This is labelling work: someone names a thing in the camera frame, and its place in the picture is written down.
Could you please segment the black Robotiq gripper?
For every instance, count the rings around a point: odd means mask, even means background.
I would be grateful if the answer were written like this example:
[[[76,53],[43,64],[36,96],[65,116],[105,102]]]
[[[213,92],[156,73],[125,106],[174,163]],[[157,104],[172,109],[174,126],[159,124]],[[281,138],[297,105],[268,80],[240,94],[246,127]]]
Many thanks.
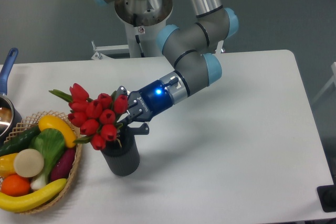
[[[119,86],[116,97],[126,95],[128,99],[128,115],[121,120],[123,126],[132,122],[144,122],[139,127],[131,127],[131,134],[149,134],[146,122],[173,106],[173,99],[168,91],[171,84],[156,80],[138,91],[128,91],[124,86]]]

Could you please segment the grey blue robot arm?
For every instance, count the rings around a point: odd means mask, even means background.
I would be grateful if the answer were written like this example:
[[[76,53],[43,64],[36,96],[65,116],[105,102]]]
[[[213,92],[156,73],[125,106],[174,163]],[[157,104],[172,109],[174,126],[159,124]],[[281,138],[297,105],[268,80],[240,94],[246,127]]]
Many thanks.
[[[159,80],[128,93],[128,114],[124,126],[140,122],[134,134],[147,134],[146,123],[173,105],[210,86],[222,76],[213,55],[217,44],[239,27],[234,11],[221,0],[191,0],[197,21],[187,29],[167,25],[172,0],[95,0],[114,3],[124,23],[130,57],[164,56],[173,71]]]

